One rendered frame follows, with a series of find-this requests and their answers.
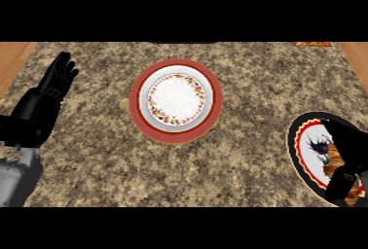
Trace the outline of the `orange patterned object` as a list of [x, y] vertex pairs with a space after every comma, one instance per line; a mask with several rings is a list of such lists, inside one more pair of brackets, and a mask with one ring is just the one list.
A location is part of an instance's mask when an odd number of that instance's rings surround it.
[[294, 42], [297, 47], [331, 47], [330, 42]]

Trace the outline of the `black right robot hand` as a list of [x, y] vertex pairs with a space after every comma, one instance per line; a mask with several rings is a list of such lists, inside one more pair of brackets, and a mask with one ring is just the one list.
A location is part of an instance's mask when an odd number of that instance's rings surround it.
[[336, 169], [325, 191], [327, 201], [344, 199], [356, 176], [368, 170], [368, 133], [334, 120], [321, 120], [333, 136], [343, 166]]

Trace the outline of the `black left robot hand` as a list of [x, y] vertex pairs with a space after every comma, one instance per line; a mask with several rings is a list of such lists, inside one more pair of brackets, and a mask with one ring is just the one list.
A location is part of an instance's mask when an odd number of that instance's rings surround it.
[[71, 54], [61, 52], [36, 88], [21, 98], [9, 116], [0, 115], [0, 141], [9, 147], [38, 148], [47, 140], [61, 104], [78, 74]]

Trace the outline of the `brown croissant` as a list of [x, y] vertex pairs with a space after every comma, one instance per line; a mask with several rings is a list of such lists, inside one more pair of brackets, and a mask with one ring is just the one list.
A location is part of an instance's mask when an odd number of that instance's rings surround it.
[[[324, 165], [324, 173], [328, 177], [333, 177], [334, 172], [338, 167], [344, 165], [340, 152], [337, 150], [336, 144], [328, 144], [328, 162]], [[359, 199], [359, 181], [355, 181], [353, 186], [350, 187], [347, 196], [344, 198], [344, 203], [349, 207], [353, 207]]]

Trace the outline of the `white floral rimmed plate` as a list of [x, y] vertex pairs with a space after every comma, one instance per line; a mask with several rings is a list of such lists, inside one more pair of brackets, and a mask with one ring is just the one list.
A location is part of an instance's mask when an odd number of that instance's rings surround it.
[[137, 96], [143, 119], [160, 130], [185, 132], [205, 120], [213, 107], [213, 88], [204, 74], [189, 66], [157, 69]]

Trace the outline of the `red round placemat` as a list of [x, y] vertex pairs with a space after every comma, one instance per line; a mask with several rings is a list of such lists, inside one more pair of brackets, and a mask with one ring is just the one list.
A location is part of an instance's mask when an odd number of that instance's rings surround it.
[[214, 126], [223, 105], [222, 87], [198, 62], [176, 58], [151, 65], [130, 92], [130, 114], [140, 132], [155, 141], [182, 144]]

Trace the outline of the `black rimmed white plate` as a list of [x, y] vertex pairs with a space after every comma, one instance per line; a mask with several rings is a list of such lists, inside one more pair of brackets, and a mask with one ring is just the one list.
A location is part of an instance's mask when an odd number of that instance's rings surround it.
[[290, 125], [287, 142], [290, 160], [299, 177], [319, 198], [325, 198], [330, 176], [325, 165], [330, 162], [333, 135], [321, 120], [336, 120], [341, 125], [356, 129], [356, 126], [340, 116], [328, 112], [307, 112], [302, 114]]

